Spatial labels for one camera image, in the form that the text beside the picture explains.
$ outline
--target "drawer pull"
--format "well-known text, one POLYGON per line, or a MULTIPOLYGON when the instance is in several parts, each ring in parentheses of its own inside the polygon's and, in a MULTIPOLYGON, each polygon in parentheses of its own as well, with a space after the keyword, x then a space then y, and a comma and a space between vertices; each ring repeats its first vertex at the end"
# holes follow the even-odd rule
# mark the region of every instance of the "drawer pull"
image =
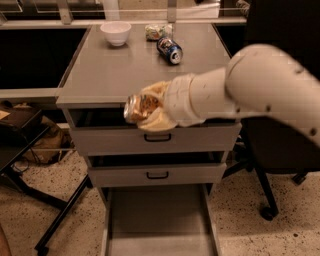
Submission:
POLYGON ((147 172, 147 178, 149 180, 160 180, 160 179, 167 179, 169 177, 169 172, 166 172, 163 176, 155 176, 155 174, 150 174, 147 172))
POLYGON ((162 135, 144 134, 144 140, 147 142, 165 142, 171 140, 171 133, 162 135))

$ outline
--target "bowl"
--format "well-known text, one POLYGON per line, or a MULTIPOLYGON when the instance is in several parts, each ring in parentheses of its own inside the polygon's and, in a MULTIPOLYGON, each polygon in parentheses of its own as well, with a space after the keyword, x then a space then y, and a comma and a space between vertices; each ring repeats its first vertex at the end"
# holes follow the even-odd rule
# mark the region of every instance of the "bowl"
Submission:
POLYGON ((128 40, 131 24, 125 21, 109 21, 103 23, 100 30, 110 44, 121 46, 128 40))

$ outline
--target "speckled floor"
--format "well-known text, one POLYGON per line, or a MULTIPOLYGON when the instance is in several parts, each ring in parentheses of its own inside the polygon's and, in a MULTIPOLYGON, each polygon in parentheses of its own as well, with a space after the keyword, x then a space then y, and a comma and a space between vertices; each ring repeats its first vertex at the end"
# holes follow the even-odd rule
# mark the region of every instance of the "speckled floor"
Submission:
MULTIPOLYGON (((31 166, 23 179, 67 200, 85 173, 83 159, 69 152, 60 163, 31 166)), ((272 222, 258 213, 265 197, 254 172, 243 170, 217 185, 210 207, 222 255, 320 255, 320 176, 309 174, 300 186, 290 176, 269 177, 280 210, 272 222)), ((97 189, 85 189, 50 239, 48 255, 100 255, 105 211, 97 189)), ((34 246, 57 213, 51 206, 0 186, 0 221, 13 256, 37 255, 34 246)))

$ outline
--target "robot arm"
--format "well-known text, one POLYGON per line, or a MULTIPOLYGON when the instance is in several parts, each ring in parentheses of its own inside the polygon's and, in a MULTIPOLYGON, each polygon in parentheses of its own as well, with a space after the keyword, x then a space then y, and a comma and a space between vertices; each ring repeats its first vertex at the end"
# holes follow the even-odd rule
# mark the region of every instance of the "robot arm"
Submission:
MULTIPOLYGON (((187 127, 212 118, 268 116, 320 146, 320 82, 270 45, 248 46, 226 68, 178 76, 140 93, 152 95, 160 103, 143 121, 136 122, 147 131, 187 127)), ((126 111, 125 117, 134 122, 126 111)))

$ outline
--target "cabinet top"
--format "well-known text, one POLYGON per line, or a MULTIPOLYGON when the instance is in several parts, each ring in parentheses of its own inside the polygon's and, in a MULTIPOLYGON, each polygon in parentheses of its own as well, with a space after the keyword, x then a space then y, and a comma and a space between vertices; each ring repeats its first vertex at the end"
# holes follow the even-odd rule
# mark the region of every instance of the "cabinet top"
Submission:
POLYGON ((92 26, 59 93, 58 107, 121 104, 129 95, 153 83, 207 72, 229 61, 212 24, 174 24, 173 39, 183 50, 178 65, 166 62, 157 43, 146 40, 145 25, 132 25, 127 43, 120 47, 109 45, 100 26, 92 26))

